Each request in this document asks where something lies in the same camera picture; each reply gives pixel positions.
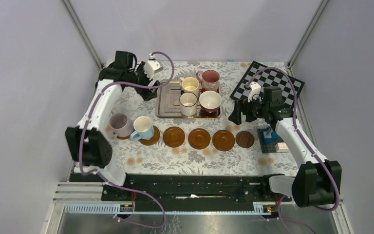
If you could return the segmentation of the lilac mug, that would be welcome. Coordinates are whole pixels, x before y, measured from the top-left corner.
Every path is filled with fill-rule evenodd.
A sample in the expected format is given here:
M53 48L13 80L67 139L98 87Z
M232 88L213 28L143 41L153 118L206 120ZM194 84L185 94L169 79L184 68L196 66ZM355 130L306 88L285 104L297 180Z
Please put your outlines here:
M128 135L134 131L133 121L124 113L117 113L110 117L109 124L115 135Z

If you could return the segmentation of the cream yellow mug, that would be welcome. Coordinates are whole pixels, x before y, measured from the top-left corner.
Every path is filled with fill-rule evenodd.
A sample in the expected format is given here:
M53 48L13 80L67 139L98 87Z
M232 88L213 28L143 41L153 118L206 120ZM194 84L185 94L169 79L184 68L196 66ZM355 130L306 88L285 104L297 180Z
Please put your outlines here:
M199 97L200 83L197 78L194 78L194 77L179 78L179 84L181 86L182 92L193 93L196 97Z

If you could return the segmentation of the dark walnut round coaster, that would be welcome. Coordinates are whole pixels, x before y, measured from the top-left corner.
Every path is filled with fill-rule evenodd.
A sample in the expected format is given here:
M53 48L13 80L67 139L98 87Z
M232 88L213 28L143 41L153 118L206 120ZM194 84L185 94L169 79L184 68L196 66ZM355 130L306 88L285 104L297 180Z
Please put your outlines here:
M242 148L250 148L255 142L254 136L248 131L238 132L235 140L236 143Z

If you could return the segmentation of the metal serving tray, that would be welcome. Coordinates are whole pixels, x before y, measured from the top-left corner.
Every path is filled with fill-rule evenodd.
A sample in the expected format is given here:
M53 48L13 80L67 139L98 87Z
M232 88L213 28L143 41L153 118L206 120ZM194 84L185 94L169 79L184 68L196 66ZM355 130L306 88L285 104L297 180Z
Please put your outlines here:
M181 113L179 97L181 95L181 85L178 80L172 80L170 84L157 90L157 100L155 115L159 118L200 118L200 119L216 119L222 116L222 106L213 113L206 113L197 104L196 114L193 116L185 116Z

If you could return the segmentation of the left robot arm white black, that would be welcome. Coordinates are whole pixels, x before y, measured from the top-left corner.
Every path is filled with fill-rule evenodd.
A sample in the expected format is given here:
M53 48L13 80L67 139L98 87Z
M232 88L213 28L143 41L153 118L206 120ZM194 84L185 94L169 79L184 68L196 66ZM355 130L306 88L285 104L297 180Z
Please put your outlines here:
M67 127L65 137L73 161L80 166L84 175L101 173L108 184L115 184L113 194L119 200L131 196L131 186L125 183L126 173L111 162L113 150L111 141L118 139L110 126L110 115L115 102L126 87L131 87L143 99L157 97L154 81L156 73L163 70L156 52L146 61L137 61L135 54L116 51L115 59L101 69L95 83L94 97L75 127Z

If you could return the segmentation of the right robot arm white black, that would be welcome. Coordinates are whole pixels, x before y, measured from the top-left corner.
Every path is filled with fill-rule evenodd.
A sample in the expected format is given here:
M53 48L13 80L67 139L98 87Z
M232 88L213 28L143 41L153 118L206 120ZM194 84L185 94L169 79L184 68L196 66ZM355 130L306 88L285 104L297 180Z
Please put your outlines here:
M315 206L324 210L340 202L341 165L330 161L307 137L296 117L296 108L285 108L279 87L264 87L253 82L246 85L249 94L234 103L229 120L237 125L245 115L246 122L263 119L286 143L299 169L296 176L266 175L260 187L264 200L271 201L279 194L291 197L299 207Z

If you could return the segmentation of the light blue mug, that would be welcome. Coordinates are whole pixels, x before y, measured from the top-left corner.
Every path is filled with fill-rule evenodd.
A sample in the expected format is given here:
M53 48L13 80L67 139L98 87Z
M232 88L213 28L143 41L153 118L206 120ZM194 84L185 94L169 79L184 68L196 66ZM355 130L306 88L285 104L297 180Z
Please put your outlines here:
M138 117L133 123L132 140L150 140L154 135L152 120L147 116Z

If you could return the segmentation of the brown wooden coaster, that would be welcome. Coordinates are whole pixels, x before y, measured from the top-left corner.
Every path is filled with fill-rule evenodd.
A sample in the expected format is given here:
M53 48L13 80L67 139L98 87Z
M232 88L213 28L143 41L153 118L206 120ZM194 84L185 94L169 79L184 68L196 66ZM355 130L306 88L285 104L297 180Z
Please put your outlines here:
M160 139L160 130L155 125L153 126L153 129L154 129L154 134L153 134L152 138L149 139L149 140L140 139L139 142L141 144L146 145L146 146L151 146L151 145L158 142L158 140Z
M185 132L179 127L169 127L163 133L163 141L171 148L179 147L185 141Z
M117 139L120 139L120 140L125 140L125 139L129 139L130 136L131 136L131 134L128 134L128 135L117 134L117 135L116 135L116 138L117 138Z
M188 135L188 142L191 147L197 150L205 149L210 144L209 132L202 128L192 130Z
M234 135L227 130L219 130L212 137L213 146L219 151L229 151L235 145Z

